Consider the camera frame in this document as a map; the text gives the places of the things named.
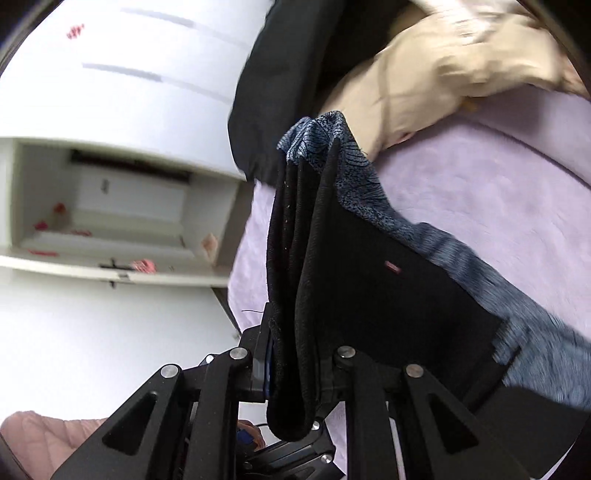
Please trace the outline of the left hand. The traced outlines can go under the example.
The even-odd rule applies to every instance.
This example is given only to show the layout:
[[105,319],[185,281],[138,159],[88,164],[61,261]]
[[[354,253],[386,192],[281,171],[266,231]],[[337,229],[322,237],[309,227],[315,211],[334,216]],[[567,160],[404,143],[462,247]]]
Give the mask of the left hand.
[[266,447],[266,441],[259,427],[248,420],[238,420],[236,443],[246,452],[259,451]]

